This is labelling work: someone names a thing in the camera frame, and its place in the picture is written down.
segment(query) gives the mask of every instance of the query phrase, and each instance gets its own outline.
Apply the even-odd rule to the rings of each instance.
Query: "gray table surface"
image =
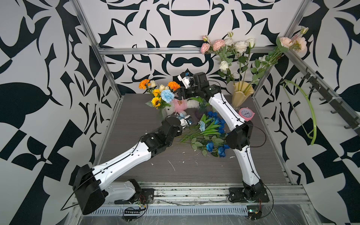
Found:
[[[231,96],[226,96],[226,99],[231,102]],[[149,100],[150,96],[147,94],[125,95],[101,163],[129,150],[145,132],[151,132],[161,125],[158,110],[145,104]],[[264,130],[252,99],[248,98],[242,106],[255,112],[252,122]],[[186,111],[195,119],[194,110]],[[254,128],[250,142],[252,146],[261,145],[264,142],[262,131]],[[264,183],[287,183],[268,139],[262,147],[252,148],[251,151],[257,172]],[[190,145],[174,142],[166,151],[135,166],[116,181],[135,179],[138,182],[241,183],[242,173],[238,160],[232,157],[235,156],[234,151],[227,149],[225,154],[224,158],[216,158],[210,153],[204,157]]]

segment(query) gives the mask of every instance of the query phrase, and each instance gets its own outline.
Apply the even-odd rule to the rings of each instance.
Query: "plush bear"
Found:
[[[185,117],[186,112],[185,109],[188,108],[198,108],[199,102],[196,100],[177,100],[174,99],[169,103],[171,106],[166,106],[165,111],[168,115],[173,113],[178,113],[179,115]]]

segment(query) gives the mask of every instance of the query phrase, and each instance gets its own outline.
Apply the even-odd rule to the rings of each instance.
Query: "curved green stem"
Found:
[[[311,132],[310,132],[310,133],[307,133],[307,132],[306,132],[306,130],[305,130],[305,128],[304,128],[304,126],[303,126],[303,124],[302,124],[302,122],[301,122],[298,114],[296,113],[296,111],[295,111],[295,113],[296,113],[296,116],[298,117],[298,119],[299,119],[299,121],[300,121],[300,123],[301,123],[301,126],[302,126],[302,128],[304,129],[306,135],[308,136],[308,138],[312,139],[310,144],[313,145],[313,144],[315,143],[315,140],[316,140],[316,118],[315,118],[314,109],[313,109],[313,107],[312,107],[312,104],[311,104],[309,98],[307,97],[307,95],[306,95],[306,93],[304,92],[304,90],[303,90],[301,87],[299,87],[295,82],[290,81],[290,80],[284,80],[284,81],[282,81],[281,83],[286,83],[286,85],[287,85],[287,83],[290,83],[290,84],[294,85],[294,86],[302,93],[302,95],[305,97],[305,99],[306,99],[306,101],[307,101],[307,103],[308,103],[308,105],[309,105],[310,111],[311,111],[312,126],[313,126],[313,130],[312,130],[311,132],[314,133],[312,137],[309,135],[309,134],[311,134]],[[289,97],[289,95],[287,94],[287,91],[286,91],[286,89],[285,89],[286,85],[285,85],[285,86],[283,85],[283,88],[284,88],[284,90],[285,90],[286,95],[288,96],[288,98],[289,98],[289,100],[290,100],[290,97]]]

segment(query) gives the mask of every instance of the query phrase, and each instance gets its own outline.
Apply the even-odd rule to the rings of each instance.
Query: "white tulip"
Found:
[[[246,40],[246,43],[248,43],[249,48],[254,48],[255,47],[255,38],[249,38]]]
[[[150,86],[149,86],[149,87],[156,87],[156,83],[155,83],[155,81],[151,80],[151,81],[150,81]]]
[[[226,71],[226,69],[228,69],[228,68],[229,68],[228,62],[227,62],[227,61],[221,61],[221,63],[220,63],[220,70]]]
[[[164,86],[164,85],[160,85],[159,91],[162,92],[163,90],[165,90],[165,86]]]

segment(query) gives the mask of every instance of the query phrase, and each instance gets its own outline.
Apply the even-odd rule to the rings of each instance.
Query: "pink rose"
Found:
[[[210,44],[208,43],[203,43],[203,45],[201,46],[201,54],[205,54],[210,48]]]
[[[219,50],[221,47],[225,46],[225,41],[223,39],[217,40],[214,45],[212,46],[212,49],[214,51]]]

